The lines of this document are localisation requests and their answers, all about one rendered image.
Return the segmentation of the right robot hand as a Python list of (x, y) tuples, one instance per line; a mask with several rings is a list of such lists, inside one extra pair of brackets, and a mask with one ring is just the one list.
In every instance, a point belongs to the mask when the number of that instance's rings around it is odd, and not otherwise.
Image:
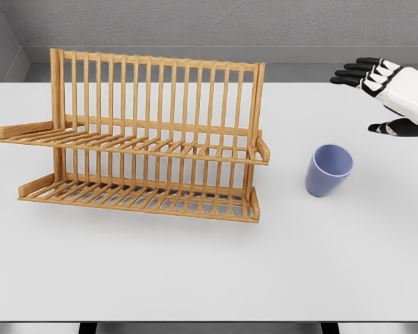
[(360, 89), (400, 115), (399, 119), (369, 125), (370, 132), (418, 137), (418, 70), (383, 58), (364, 57), (346, 63), (330, 82)]

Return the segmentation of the blue-purple cup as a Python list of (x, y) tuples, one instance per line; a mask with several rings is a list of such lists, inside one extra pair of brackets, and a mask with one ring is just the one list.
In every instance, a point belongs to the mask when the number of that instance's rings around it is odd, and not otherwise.
[(353, 169), (353, 158), (341, 146), (327, 144), (318, 147), (312, 155), (306, 176), (307, 191), (324, 197), (344, 181)]

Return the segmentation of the wooden two-tier dish rack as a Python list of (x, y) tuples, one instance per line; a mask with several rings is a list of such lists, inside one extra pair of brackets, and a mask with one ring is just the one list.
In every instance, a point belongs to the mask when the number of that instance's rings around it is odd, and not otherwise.
[(52, 49), (52, 119), (0, 127), (51, 147), (20, 200), (256, 223), (264, 63)]

